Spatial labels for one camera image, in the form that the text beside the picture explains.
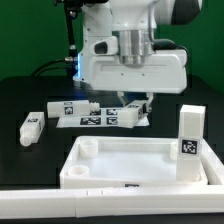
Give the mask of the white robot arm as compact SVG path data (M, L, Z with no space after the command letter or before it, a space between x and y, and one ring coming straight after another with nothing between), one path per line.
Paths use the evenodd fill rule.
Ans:
M186 25L203 0L53 0L64 6L71 77L77 86L125 94L144 93L151 108L156 93L187 86L187 50L154 37L159 25Z

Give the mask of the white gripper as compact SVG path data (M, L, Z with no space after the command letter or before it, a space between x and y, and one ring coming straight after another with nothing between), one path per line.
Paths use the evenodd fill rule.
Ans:
M180 93L187 86L185 50L158 50L141 65L121 64L117 56L94 56L85 81L94 90L118 91L123 106L129 104L124 92L145 92L145 112L152 111L153 93Z

